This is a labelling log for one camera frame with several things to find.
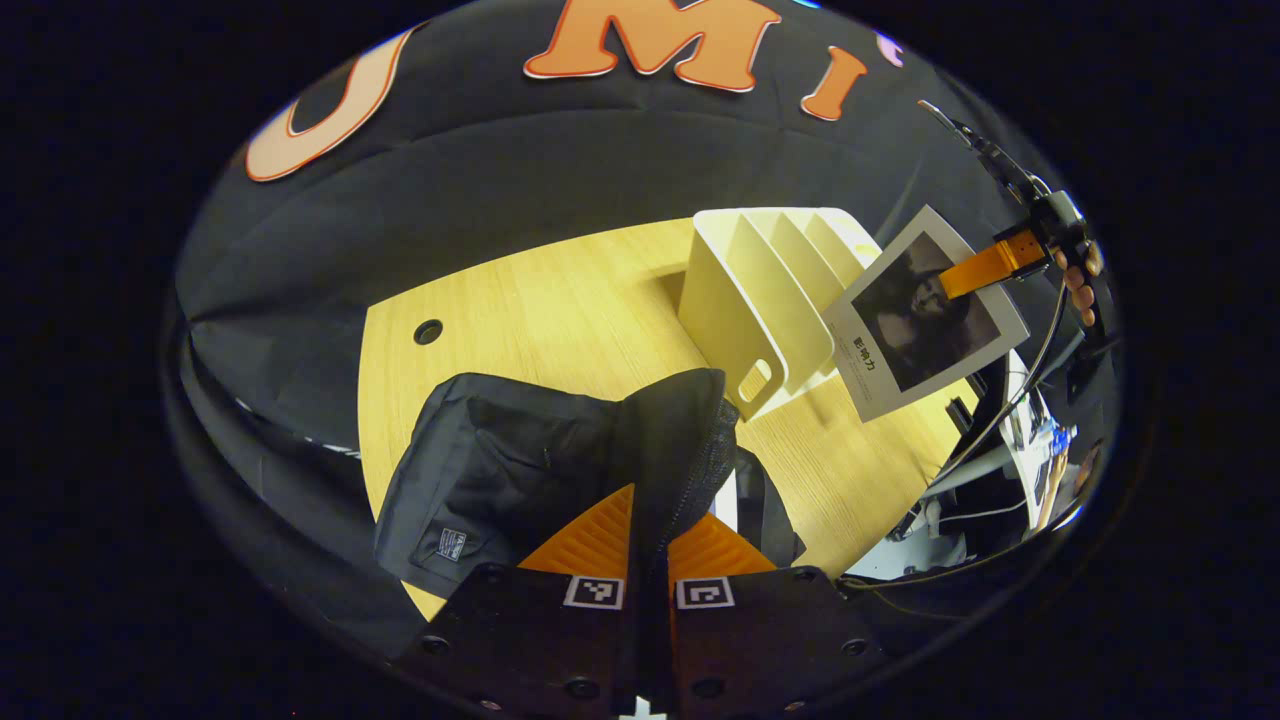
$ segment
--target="orange letter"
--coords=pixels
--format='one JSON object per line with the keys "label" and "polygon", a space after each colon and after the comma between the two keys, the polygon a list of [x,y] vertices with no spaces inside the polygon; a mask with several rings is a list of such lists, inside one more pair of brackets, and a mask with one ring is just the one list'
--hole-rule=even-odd
{"label": "orange letter", "polygon": [[782,18],[751,0],[699,0],[678,9],[673,0],[566,0],[552,45],[525,63],[535,78],[603,76],[618,64],[604,49],[609,23],[636,70],[653,74],[676,53],[698,42],[676,76],[733,92],[755,87],[751,64],[764,31]]}
{"label": "orange letter", "polygon": [[854,87],[854,81],[867,74],[867,65],[835,45],[827,51],[831,53],[827,74],[822,76],[818,90],[804,96],[800,109],[823,120],[838,120],[840,105]]}
{"label": "orange letter", "polygon": [[293,111],[298,106],[294,100],[268,123],[248,143],[248,152],[244,155],[244,172],[248,177],[257,182],[283,178],[333,150],[365,124],[392,88],[404,41],[420,27],[422,26],[413,26],[356,59],[347,76],[342,101],[328,118],[308,129],[293,132]]}

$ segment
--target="letter m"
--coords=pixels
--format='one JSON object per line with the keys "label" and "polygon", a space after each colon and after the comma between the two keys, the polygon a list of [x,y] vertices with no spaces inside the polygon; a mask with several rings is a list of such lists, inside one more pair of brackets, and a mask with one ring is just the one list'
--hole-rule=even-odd
{"label": "letter m", "polygon": [[676,64],[685,82],[733,92],[755,87],[751,64],[764,31],[782,18],[751,0],[699,0],[681,10],[672,0],[566,0],[550,47],[525,63],[535,78],[603,76],[618,64],[604,49],[613,23],[635,69],[653,74],[699,40]]}

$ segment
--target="wooden table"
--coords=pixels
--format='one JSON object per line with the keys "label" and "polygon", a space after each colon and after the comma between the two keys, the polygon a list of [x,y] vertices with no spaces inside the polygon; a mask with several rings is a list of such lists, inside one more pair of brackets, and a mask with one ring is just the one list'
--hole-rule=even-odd
{"label": "wooden table", "polygon": [[[360,354],[360,451],[376,518],[413,423],[435,387],[488,373],[622,400],[707,365],[676,318],[692,243],[687,218],[566,240],[402,292],[369,309]],[[425,320],[440,337],[417,345]],[[750,423],[737,442],[773,478],[808,546],[796,561],[847,570],[906,514],[959,441],[957,382],[863,424],[840,378]],[[431,619],[444,601],[404,585]]]}

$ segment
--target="white file organizer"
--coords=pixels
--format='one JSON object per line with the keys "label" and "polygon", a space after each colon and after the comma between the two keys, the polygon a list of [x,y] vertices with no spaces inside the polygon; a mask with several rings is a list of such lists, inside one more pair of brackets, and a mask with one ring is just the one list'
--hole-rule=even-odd
{"label": "white file organizer", "polygon": [[[844,210],[753,208],[694,215],[680,323],[708,365],[724,370],[745,420],[836,375],[820,313],[861,274],[879,247]],[[742,382],[760,366],[753,397]]]}

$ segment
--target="white paper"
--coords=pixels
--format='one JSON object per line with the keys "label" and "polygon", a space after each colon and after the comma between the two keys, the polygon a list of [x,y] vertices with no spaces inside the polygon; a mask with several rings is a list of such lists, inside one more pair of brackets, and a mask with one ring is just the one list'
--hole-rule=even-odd
{"label": "white paper", "polygon": [[1029,336],[1000,286],[946,300],[937,274],[973,255],[925,205],[822,314],[864,423],[980,370]]}

